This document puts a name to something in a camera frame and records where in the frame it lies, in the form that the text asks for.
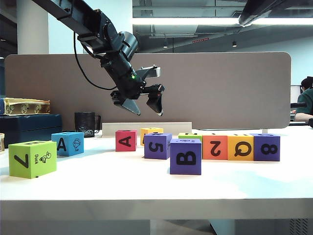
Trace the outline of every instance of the toy block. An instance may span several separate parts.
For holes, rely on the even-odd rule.
[[[199,139],[172,139],[170,152],[170,174],[201,175],[202,144]]]
[[[199,139],[202,142],[202,135],[197,133],[179,133],[179,139]]]
[[[163,128],[151,127],[151,128],[141,128],[140,129],[140,145],[145,146],[144,136],[149,133],[163,133]]]
[[[58,156],[73,156],[84,152],[84,132],[61,132],[51,135],[57,142]]]
[[[202,158],[227,160],[227,136],[214,133],[202,136]]]
[[[9,144],[10,176],[32,179],[57,170],[57,146],[53,141]]]
[[[171,133],[150,133],[144,136],[144,158],[168,159],[170,157]]]
[[[280,136],[251,134],[254,136],[255,161],[280,161]]]
[[[137,130],[118,130],[115,132],[115,151],[136,151]]]
[[[228,160],[253,161],[253,136],[229,135],[227,137]]]

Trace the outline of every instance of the yellow block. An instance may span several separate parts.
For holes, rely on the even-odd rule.
[[[252,135],[229,135],[227,136],[228,160],[253,161],[254,144]]]
[[[141,128],[140,129],[140,145],[144,146],[144,141],[143,137],[146,134],[153,133],[153,132],[158,132],[158,133],[163,133],[163,128],[158,128],[158,127],[151,127],[151,128]]]

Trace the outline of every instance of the dark blue box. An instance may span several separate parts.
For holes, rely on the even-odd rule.
[[[60,114],[0,116],[4,147],[26,141],[49,141],[51,134],[62,132]]]

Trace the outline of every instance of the orange block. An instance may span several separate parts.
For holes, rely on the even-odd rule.
[[[202,158],[227,160],[227,136],[214,133],[202,136]]]
[[[253,161],[254,137],[252,135],[229,135],[228,136],[228,160]]]

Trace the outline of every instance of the green shirt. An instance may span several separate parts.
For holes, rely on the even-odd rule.
[[[299,102],[306,102],[307,106],[297,108],[297,113],[313,115],[313,89],[307,89],[301,95],[299,95],[298,103]]]

